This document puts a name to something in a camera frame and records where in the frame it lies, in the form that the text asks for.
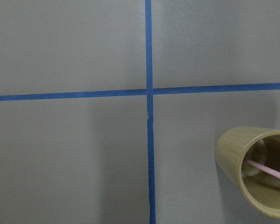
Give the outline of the tan bamboo cup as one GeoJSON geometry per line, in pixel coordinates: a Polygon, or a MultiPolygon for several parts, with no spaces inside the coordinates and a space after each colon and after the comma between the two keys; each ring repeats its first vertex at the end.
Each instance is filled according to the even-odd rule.
{"type": "Polygon", "coordinates": [[[235,127],[215,145],[215,160],[256,210],[280,219],[280,179],[247,163],[250,159],[280,172],[280,130],[235,127]]]}

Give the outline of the pink chopstick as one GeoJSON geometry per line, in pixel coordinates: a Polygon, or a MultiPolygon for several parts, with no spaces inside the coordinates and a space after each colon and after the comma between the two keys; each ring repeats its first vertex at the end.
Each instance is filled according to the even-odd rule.
{"type": "Polygon", "coordinates": [[[266,173],[268,173],[268,174],[270,174],[270,175],[272,175],[272,176],[274,176],[274,177],[276,177],[278,179],[280,179],[280,172],[277,171],[277,170],[274,170],[272,168],[264,166],[264,165],[262,165],[260,163],[252,161],[250,159],[245,159],[245,163],[247,163],[247,164],[249,164],[249,165],[251,165],[251,166],[253,166],[253,167],[255,167],[255,168],[257,168],[257,169],[259,169],[261,171],[263,171],[263,172],[266,172],[266,173]]]}

